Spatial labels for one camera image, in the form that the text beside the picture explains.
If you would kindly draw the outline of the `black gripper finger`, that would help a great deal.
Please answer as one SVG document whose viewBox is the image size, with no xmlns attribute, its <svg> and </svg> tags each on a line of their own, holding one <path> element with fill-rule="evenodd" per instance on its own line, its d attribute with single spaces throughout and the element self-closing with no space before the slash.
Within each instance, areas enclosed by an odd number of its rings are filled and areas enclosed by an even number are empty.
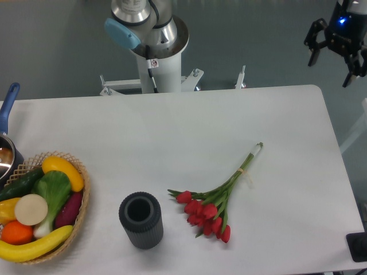
<svg viewBox="0 0 367 275">
<path fill-rule="evenodd" d="M 316 63 L 321 49 L 327 46 L 326 40 L 322 42 L 317 41 L 318 34 L 323 32 L 327 27 L 326 21 L 320 18 L 314 21 L 309 28 L 306 38 L 304 39 L 304 45 L 309 48 L 311 53 L 308 66 L 313 66 Z"/>
<path fill-rule="evenodd" d="M 342 84 L 346 88 L 354 78 L 366 76 L 366 51 L 362 50 L 360 54 L 347 55 L 344 60 L 349 70 Z"/>
</svg>

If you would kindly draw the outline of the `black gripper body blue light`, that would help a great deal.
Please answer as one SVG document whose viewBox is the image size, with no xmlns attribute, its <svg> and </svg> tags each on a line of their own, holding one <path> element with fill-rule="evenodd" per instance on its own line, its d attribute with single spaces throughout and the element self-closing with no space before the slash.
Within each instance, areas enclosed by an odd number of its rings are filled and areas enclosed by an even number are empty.
<svg viewBox="0 0 367 275">
<path fill-rule="evenodd" d="M 337 2 L 325 38 L 341 56 L 357 54 L 366 35 L 366 2 Z"/>
</svg>

